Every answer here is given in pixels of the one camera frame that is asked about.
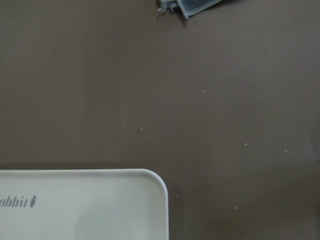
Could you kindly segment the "cream rabbit tray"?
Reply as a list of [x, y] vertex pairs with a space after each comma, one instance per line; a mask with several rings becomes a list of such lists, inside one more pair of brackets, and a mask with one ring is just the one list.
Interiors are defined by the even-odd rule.
[[167, 240], [168, 190], [148, 169], [2, 170], [3, 240]]

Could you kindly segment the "grey folded cloth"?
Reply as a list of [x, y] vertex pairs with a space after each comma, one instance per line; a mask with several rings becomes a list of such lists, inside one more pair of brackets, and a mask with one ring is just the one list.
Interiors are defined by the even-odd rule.
[[186, 19], [194, 16], [218, 3], [222, 0], [159, 0], [159, 8], [157, 11], [163, 13], [166, 10], [174, 12], [175, 8], [179, 8]]

